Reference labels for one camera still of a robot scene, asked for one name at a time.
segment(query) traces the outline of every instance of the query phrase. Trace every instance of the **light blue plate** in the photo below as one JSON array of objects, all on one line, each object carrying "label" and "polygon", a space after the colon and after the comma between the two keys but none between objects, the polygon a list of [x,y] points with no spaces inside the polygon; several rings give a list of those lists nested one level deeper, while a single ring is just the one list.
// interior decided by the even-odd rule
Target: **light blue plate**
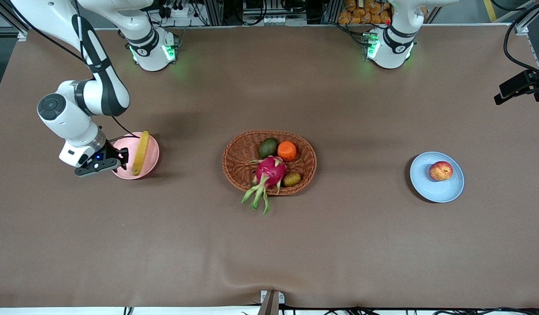
[{"label": "light blue plate", "polygon": [[[452,165],[452,176],[446,181],[436,182],[429,177],[429,168],[438,161],[446,161]],[[409,177],[417,192],[434,202],[453,201],[464,190],[462,169],[455,160],[441,152],[419,154],[411,163]]]}]

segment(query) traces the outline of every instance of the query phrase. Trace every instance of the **dragon fruit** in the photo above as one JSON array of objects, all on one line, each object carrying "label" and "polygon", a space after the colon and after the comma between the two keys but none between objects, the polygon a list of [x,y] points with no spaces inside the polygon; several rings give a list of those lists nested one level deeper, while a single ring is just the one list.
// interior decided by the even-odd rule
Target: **dragon fruit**
[{"label": "dragon fruit", "polygon": [[260,201],[260,197],[264,195],[265,209],[264,214],[269,211],[269,200],[266,189],[269,187],[277,186],[277,193],[281,189],[281,180],[285,176],[287,167],[283,163],[283,159],[280,157],[269,156],[263,160],[255,160],[250,163],[257,163],[256,177],[254,178],[253,187],[248,189],[244,194],[242,203],[246,202],[248,198],[256,192],[254,200],[250,204],[250,209],[257,210],[257,203]]}]

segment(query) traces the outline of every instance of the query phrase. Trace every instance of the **kiwi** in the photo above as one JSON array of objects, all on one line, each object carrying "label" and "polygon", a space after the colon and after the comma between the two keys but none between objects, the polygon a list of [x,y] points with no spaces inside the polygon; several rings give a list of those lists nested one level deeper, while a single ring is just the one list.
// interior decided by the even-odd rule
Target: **kiwi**
[{"label": "kiwi", "polygon": [[283,178],[283,186],[291,187],[301,182],[301,174],[293,172],[289,173]]},{"label": "kiwi", "polygon": [[263,160],[268,156],[277,156],[277,147],[279,147],[279,141],[275,138],[267,138],[261,142],[259,153],[260,158]]}]

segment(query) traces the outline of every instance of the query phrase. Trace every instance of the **avocado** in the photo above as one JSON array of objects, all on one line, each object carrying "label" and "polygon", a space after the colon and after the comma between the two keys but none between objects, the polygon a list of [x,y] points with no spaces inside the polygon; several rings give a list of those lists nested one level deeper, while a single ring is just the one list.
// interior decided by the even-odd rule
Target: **avocado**
[{"label": "avocado", "polygon": [[260,145],[260,158],[263,160],[268,156],[277,156],[277,147],[279,146],[279,141],[275,138],[267,138]]}]

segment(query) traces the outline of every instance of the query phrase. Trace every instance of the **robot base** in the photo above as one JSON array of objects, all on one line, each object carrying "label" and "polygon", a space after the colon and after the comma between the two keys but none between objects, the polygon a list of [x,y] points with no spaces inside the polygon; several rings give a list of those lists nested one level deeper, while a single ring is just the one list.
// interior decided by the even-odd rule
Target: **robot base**
[{"label": "robot base", "polygon": [[408,58],[413,48],[413,43],[403,49],[402,52],[394,52],[390,46],[385,43],[384,30],[374,28],[369,33],[363,34],[363,42],[369,43],[369,47],[363,47],[363,56],[365,60],[372,60],[378,66],[385,69],[395,69],[401,66]]},{"label": "robot base", "polygon": [[163,28],[155,28],[159,34],[159,43],[154,47],[148,56],[141,56],[129,46],[133,54],[135,64],[147,71],[159,71],[169,64],[175,64],[178,54],[179,36]]}]

